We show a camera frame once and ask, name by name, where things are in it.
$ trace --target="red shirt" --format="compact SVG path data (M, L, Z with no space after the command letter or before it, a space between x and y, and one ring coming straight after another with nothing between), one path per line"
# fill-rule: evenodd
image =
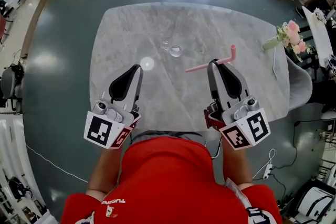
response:
M281 216L265 185L243 190L253 207ZM193 141L158 137L125 152L119 185L103 202L72 194L62 224L92 212L94 223L247 223L247 212L233 191L216 183L208 150Z

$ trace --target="gray floor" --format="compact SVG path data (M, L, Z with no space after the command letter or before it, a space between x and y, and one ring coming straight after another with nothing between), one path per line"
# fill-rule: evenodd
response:
M103 13L117 6L160 1L230 8L274 25L290 19L304 24L289 0L49 0L33 37L25 74L24 124L30 147L64 170L88 180L99 149L82 136L86 112L90 109L91 51ZM247 151L253 171L268 161L271 148L276 150L275 165L290 164L295 156L293 123L297 119L319 118L320 109L319 105L306 105L285 119L272 122L272 135ZM320 122L301 123L296 136L297 161L291 167L275 170L288 193L297 190L318 169L323 151L323 143L315 138L319 127ZM59 219L66 197L85 191L86 183L54 168L30 151L29 158L45 202ZM221 182L220 159L214 162L214 167L216 178ZM274 179L257 183L269 185L276 197L281 198L282 186Z

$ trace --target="pink straw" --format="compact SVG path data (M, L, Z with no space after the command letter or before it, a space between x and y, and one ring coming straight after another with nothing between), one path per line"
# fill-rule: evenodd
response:
M236 59L236 46L235 45L231 45L231 57L229 58L224 58L222 60L218 60L216 61L217 64L221 65L223 63L226 63L226 62L231 62L233 61L234 59ZM193 71L196 71L196 70L200 70L200 69L203 69L203 68L207 68L208 67L208 63L206 63L205 65L201 65L201 66L198 66L198 67L193 67L193 68L189 68L189 69L186 69L185 72L186 73L189 73L189 72L193 72Z

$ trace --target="pink flower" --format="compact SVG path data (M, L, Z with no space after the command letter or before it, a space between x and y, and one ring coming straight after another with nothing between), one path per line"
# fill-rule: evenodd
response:
M284 47L287 47L289 44L289 38L285 37L284 40L282 41L282 44L284 45Z
M293 30L288 30L287 35L292 45L298 45L300 43L300 36L298 32L293 31Z
M295 54L299 54L301 52L301 49L300 49L299 45L293 46L293 51L294 51Z
M300 51L304 52L306 50L306 43L301 40L299 43L299 47L300 47Z
M288 23L288 27L290 30L298 32L300 31L300 27L297 25L296 22L294 22L293 20L290 20Z

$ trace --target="table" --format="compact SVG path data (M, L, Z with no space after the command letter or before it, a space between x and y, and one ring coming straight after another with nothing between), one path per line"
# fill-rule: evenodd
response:
M191 4L152 3L109 9L100 23L90 68L91 106L113 71L139 63L144 69L138 105L141 129L207 130L203 110L211 103L206 69L185 73L214 58L230 56L245 77L250 94L264 107L268 121L285 117L289 104L288 67L283 47L264 51L276 28L233 10ZM166 46L180 46L174 57Z
M303 12L307 18L311 33L314 38L315 48L321 67L326 67L326 60L329 55L333 55L330 39L325 24L319 21L316 16L307 8L302 6Z

